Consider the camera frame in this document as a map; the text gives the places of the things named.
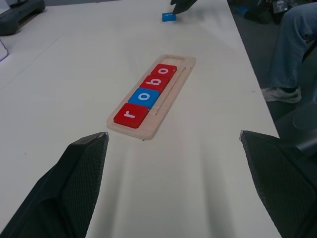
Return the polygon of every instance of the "blue block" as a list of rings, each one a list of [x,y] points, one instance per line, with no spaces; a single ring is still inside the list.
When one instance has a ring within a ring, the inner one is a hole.
[[[162,21],[176,21],[176,15],[174,15],[172,12],[167,12],[162,14]]]
[[[135,105],[147,107],[150,110],[158,98],[158,91],[138,88],[128,102]]]

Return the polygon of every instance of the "jeans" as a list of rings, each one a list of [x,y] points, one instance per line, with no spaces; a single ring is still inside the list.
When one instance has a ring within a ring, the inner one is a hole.
[[[307,41],[317,38],[317,2],[283,16],[269,72],[270,87],[295,88]]]

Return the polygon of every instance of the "sneaker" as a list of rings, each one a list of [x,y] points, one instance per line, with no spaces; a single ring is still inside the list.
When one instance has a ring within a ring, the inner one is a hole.
[[[284,103],[298,103],[302,99],[301,89],[298,87],[294,92],[287,93],[281,88],[261,89],[267,102],[280,101]]]

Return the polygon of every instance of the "white table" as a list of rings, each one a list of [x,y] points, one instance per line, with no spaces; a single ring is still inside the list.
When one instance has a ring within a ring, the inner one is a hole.
[[[0,230],[67,145],[107,130],[111,111],[169,53],[197,64],[153,140],[109,131],[87,237],[279,238],[239,141],[240,130],[277,132],[226,1],[198,1],[183,22],[168,23],[162,0],[88,4],[84,15],[73,8],[48,7],[74,24],[56,26],[0,91]],[[29,34],[51,21],[35,18]]]
[[[79,24],[95,4],[51,6],[49,11],[36,16],[17,34],[1,37],[10,55],[0,64],[0,91],[50,47],[65,31]]]

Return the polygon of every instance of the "person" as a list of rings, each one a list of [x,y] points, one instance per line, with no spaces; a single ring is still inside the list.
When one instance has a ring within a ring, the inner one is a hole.
[[[172,0],[174,14],[188,10],[196,0]],[[262,89],[267,102],[301,100],[298,74],[307,42],[317,38],[317,2],[296,6],[283,16],[269,70],[269,87]]]

